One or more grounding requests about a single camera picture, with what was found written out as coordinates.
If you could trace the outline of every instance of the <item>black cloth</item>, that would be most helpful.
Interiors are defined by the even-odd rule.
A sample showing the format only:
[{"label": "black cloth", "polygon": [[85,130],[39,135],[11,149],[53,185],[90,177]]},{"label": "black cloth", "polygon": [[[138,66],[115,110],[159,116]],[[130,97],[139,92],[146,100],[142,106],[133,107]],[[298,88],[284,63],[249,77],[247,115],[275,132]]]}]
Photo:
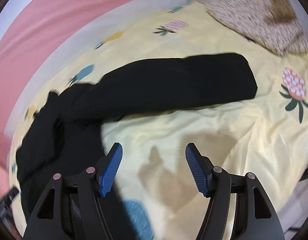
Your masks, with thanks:
[{"label": "black cloth", "polygon": [[[104,118],[252,99],[256,91],[247,60],[235,53],[140,60],[96,85],[74,84],[60,95],[51,91],[16,152],[26,220],[53,174],[78,174],[104,156]],[[120,205],[119,195],[111,195],[105,214],[112,219],[110,230],[123,223],[109,218]]]}]

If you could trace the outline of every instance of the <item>beige knit pillow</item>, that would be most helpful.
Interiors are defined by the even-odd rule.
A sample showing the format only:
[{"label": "beige knit pillow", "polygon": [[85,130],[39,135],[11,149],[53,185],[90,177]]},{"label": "beige knit pillow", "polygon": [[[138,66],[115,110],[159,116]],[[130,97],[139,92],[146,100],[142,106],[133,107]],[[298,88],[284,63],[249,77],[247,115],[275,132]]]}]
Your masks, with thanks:
[{"label": "beige knit pillow", "polygon": [[208,13],[220,23],[251,39],[274,54],[303,53],[308,49],[305,32],[297,19],[269,23],[272,14],[263,0],[210,0]]}]

